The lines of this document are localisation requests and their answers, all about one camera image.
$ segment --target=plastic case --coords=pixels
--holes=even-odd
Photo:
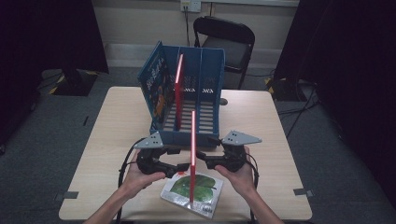
[[[198,147],[214,147],[208,137],[219,138],[219,100],[224,80],[224,50],[163,46],[171,85],[175,89],[178,57],[184,54],[183,112],[177,131],[176,105],[172,104],[160,129],[151,124],[150,133],[160,132],[166,145],[191,144],[191,111],[196,111]]]

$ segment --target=person's hand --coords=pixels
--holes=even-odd
[[[163,172],[145,175],[139,170],[137,164],[135,163],[139,151],[140,149],[137,149],[134,153],[134,157],[132,158],[132,163],[129,166],[128,173],[125,176],[125,179],[120,187],[121,189],[126,190],[127,196],[130,199],[136,196],[136,194],[140,190],[151,185],[152,182],[165,178],[165,174]]]
[[[249,148],[245,147],[245,151],[248,154]],[[247,163],[245,163],[237,172],[231,172],[221,165],[217,165],[215,170],[229,179],[235,191],[243,197],[252,190],[255,190],[252,169]]]

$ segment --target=gray carpet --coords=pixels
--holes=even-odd
[[[43,77],[33,111],[7,142],[0,157],[0,223],[79,223],[61,221],[59,193],[67,191],[93,124],[112,86],[137,86],[138,68],[110,68],[87,97],[48,94],[56,71]],[[271,69],[249,69],[244,90],[264,91]],[[227,74],[225,89],[236,82]],[[309,87],[304,87],[308,96]],[[276,102],[279,112],[302,108],[302,102]],[[281,115],[288,133],[298,114]],[[336,123],[321,106],[305,111],[289,143],[309,198],[313,223],[396,223],[396,212],[361,160],[339,138]]]

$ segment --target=person's right hand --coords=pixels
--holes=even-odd
[[[245,147],[245,151],[249,154],[249,148]],[[227,170],[224,166],[217,165],[215,167],[221,175],[230,180],[233,188],[242,197],[247,196],[251,191],[256,190],[253,183],[253,174],[250,165],[245,163],[241,169],[237,172],[231,172]]]

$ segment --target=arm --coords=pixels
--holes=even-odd
[[[132,162],[136,161],[138,152],[139,150],[134,154]],[[110,223],[128,200],[134,198],[140,190],[151,185],[152,182],[164,178],[165,174],[162,172],[144,175],[137,167],[137,164],[132,163],[122,185],[84,223]]]
[[[247,154],[249,153],[248,147],[245,147]],[[228,171],[225,167],[217,165],[215,169],[224,177],[230,180],[233,188],[239,193],[253,211],[255,217],[261,224],[283,223],[282,220],[274,213],[274,211],[265,203],[260,194],[254,187],[253,174],[251,167],[245,165],[233,173]]]

